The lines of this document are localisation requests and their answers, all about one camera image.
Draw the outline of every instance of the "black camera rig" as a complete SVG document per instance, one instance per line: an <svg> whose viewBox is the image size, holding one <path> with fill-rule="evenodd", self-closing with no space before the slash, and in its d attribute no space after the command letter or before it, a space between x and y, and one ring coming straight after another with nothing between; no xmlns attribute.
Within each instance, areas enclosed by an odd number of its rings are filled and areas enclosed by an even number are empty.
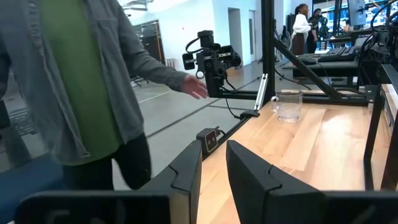
<svg viewBox="0 0 398 224"><path fill-rule="evenodd" d="M193 52L188 48L200 40L200 49ZM184 68L186 70L195 69L198 65L196 76L199 79L206 78L206 85L209 96L212 98L234 98L242 100L256 100L257 91L240 91L228 81L227 69L240 66L242 60L232 46L222 47L214 43L213 31L204 30L198 33L198 38L189 42L185 47L186 54L182 55ZM229 90L224 87L224 81L232 88Z"/></svg>

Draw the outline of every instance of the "wooden tabletop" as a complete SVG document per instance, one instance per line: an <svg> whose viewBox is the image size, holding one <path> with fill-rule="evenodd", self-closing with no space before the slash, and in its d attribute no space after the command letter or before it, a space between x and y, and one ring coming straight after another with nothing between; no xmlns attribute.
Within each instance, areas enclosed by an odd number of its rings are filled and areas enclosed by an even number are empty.
<svg viewBox="0 0 398 224"><path fill-rule="evenodd" d="M320 190L364 190L363 154L371 112L365 107L303 105L296 124L277 119L269 105L230 138ZM381 118L372 158L379 189L390 143ZM226 168L226 143L203 161L199 224L239 223Z"/></svg>

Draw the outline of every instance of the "door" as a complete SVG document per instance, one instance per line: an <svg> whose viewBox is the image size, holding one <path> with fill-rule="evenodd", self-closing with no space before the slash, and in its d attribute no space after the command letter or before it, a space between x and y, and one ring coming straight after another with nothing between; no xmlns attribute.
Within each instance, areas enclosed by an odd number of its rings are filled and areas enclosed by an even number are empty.
<svg viewBox="0 0 398 224"><path fill-rule="evenodd" d="M254 11L249 11L249 31L250 31L250 54L251 61L256 60L256 30L254 23Z"/></svg>

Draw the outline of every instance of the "woman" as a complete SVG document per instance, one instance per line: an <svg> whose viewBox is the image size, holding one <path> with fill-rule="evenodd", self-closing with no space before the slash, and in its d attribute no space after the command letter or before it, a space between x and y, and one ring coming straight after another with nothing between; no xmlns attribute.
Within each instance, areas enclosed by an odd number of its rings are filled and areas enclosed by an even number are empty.
<svg viewBox="0 0 398 224"><path fill-rule="evenodd" d="M311 24L313 24L311 28L311 32L308 34L307 39L307 50L309 54L314 54L317 49L317 41L318 41L318 20L321 14L321 9L314 10L312 17L308 20Z"/></svg>
<svg viewBox="0 0 398 224"><path fill-rule="evenodd" d="M293 25L292 34L292 52L294 55L304 54L304 45L311 30L310 24L307 22L308 5L301 4L296 7L296 19Z"/></svg>

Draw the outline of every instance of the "glass cup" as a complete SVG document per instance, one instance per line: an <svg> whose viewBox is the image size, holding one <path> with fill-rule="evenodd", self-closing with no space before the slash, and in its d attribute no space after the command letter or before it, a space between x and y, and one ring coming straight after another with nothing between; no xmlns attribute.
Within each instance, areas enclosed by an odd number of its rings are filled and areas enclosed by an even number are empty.
<svg viewBox="0 0 398 224"><path fill-rule="evenodd" d="M288 123L301 120L302 105L303 92L300 90L280 91L271 98L271 110L278 114L279 120Z"/></svg>

